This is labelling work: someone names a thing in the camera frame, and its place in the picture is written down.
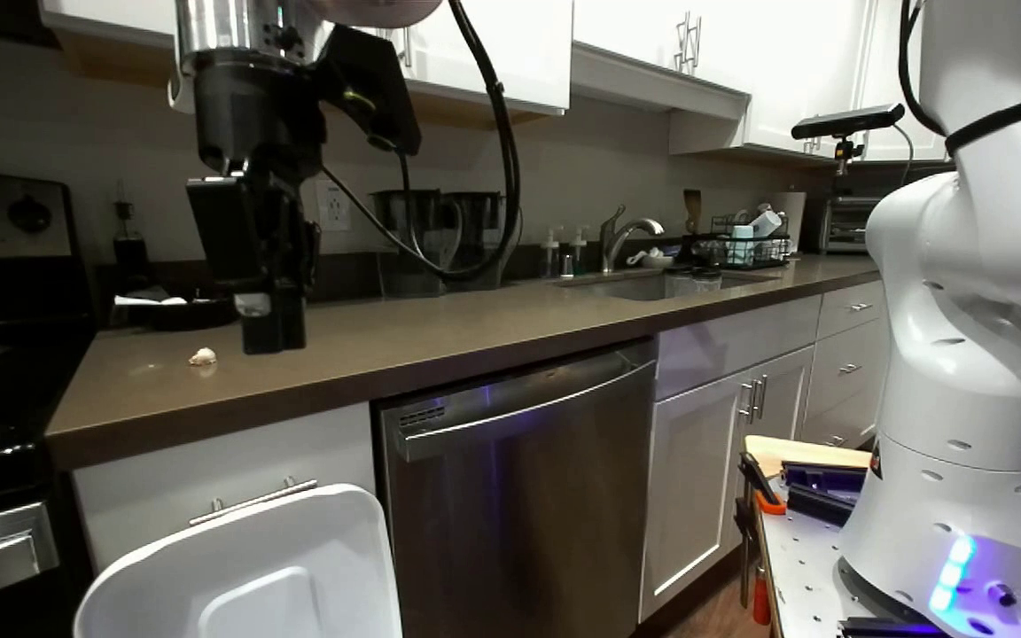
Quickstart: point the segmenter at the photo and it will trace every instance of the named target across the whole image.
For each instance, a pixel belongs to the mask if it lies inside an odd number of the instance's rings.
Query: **oven knob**
[[[25,196],[10,207],[10,222],[25,235],[43,235],[51,227],[51,209]]]

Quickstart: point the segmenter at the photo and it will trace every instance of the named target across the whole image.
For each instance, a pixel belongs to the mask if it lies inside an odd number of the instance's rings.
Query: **white chair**
[[[111,564],[73,638],[402,638],[383,510],[324,487],[236,506]]]

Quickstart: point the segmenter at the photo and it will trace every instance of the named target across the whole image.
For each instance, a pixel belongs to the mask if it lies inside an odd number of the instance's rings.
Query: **wire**
[[[895,124],[898,129],[898,134],[905,137],[905,147],[908,147],[908,163],[905,163],[905,173],[899,173],[899,183],[908,183],[908,169],[910,169],[910,163],[916,163],[916,147],[910,147],[910,134],[899,129],[899,124]]]
[[[515,147],[515,130],[512,130],[512,112],[507,112],[507,98],[505,98],[505,80],[496,76],[496,66],[489,65],[489,52],[466,12],[461,0],[449,0],[449,15],[453,15],[453,24],[461,28],[472,58],[474,58],[474,66],[482,76],[482,87],[486,87],[486,98],[493,108],[493,116],[496,116],[496,130],[499,130],[499,156],[505,156],[505,191],[507,191],[507,222],[505,222],[505,236],[496,246],[496,252],[482,255],[477,264],[472,267],[461,267],[461,269],[449,269],[449,267],[440,267],[424,255],[424,249],[418,246],[418,229],[416,222],[408,222],[410,236],[402,240],[392,229],[383,227],[381,217],[372,217],[349,183],[338,182],[333,169],[324,168],[324,173],[349,196],[349,203],[396,249],[403,252],[408,259],[416,259],[418,267],[434,269],[440,281],[472,281],[472,276],[482,276],[486,269],[493,269],[496,264],[505,264],[505,255],[512,252],[515,246],[515,229],[519,229],[519,217],[521,217],[521,169],[519,169],[519,147]],[[408,156],[402,156],[402,182],[403,182],[403,199],[408,199],[408,209],[416,213],[416,196],[410,196],[410,173],[408,173]]]
[[[910,6],[910,0],[899,0],[898,79],[899,79],[899,91],[905,91],[905,104],[916,112],[916,119],[924,124],[936,134],[947,134],[944,124],[910,91],[908,44],[910,44],[910,28],[917,24],[917,18],[922,18],[922,5]]]

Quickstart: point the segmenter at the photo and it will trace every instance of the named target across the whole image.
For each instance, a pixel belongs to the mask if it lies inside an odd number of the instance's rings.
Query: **blue light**
[[[938,587],[958,587],[963,581],[963,564],[944,564]]]
[[[950,607],[950,587],[936,587],[932,595],[929,595],[929,608],[932,613],[944,613]]]
[[[970,559],[970,552],[974,552],[974,540],[960,536],[958,545],[950,545],[947,559],[963,568]]]

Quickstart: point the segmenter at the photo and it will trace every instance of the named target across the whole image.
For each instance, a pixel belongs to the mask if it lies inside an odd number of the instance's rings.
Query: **faucet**
[[[626,235],[636,235],[636,229],[645,229],[645,235],[654,235],[654,236],[664,235],[664,222],[654,220],[654,217],[630,220],[630,222],[623,222],[623,227],[615,235],[622,213],[623,213],[623,209],[618,209],[618,213],[602,222],[602,276],[615,272],[615,264],[618,264]]]

